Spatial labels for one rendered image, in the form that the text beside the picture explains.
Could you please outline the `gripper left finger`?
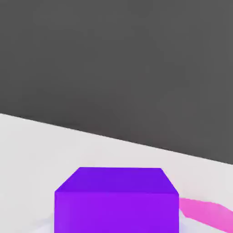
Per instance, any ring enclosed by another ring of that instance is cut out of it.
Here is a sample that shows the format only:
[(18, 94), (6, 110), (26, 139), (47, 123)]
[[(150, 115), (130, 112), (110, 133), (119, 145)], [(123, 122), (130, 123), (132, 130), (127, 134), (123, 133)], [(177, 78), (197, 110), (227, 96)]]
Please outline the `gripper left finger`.
[(47, 218), (41, 221), (34, 233), (54, 233), (54, 219)]

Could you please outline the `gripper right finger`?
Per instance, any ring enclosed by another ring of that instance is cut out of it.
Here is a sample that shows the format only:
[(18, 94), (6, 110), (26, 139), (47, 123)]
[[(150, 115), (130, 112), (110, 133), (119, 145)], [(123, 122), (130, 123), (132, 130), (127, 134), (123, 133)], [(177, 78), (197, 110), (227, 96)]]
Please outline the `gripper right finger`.
[(230, 211), (194, 210), (185, 212), (179, 209), (179, 233), (225, 233), (230, 226)]

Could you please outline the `small purple cube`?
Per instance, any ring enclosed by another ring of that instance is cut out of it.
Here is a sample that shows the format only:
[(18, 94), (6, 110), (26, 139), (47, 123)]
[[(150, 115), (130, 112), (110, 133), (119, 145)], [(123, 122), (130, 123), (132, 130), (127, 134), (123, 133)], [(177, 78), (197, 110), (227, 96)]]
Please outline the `small purple cube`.
[(160, 168), (81, 167), (55, 191), (54, 233), (179, 233), (179, 194)]

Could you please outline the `small pink cube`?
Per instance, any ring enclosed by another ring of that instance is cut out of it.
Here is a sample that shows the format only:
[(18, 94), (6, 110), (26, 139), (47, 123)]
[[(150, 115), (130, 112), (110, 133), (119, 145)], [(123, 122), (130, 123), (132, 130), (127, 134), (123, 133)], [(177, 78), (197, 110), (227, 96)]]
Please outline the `small pink cube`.
[(233, 233), (233, 211), (213, 202), (179, 199), (180, 233)]

